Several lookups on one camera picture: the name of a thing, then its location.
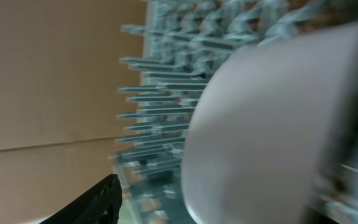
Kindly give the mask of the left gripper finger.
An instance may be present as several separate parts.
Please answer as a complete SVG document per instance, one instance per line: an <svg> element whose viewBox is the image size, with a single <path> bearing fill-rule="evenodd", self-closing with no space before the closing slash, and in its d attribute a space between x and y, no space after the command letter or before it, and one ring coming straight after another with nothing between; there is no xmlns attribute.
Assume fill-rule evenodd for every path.
<svg viewBox="0 0 358 224"><path fill-rule="evenodd" d="M119 177L109 174L40 224L117 224L121 206Z"/></svg>

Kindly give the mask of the white round bowl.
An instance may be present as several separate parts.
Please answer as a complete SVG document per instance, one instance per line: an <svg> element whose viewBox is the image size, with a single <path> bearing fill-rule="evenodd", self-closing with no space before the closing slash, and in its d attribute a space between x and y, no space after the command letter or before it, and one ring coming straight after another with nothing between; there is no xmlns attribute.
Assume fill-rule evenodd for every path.
<svg viewBox="0 0 358 224"><path fill-rule="evenodd" d="M196 105L196 223L358 223L358 21L233 54Z"/></svg>

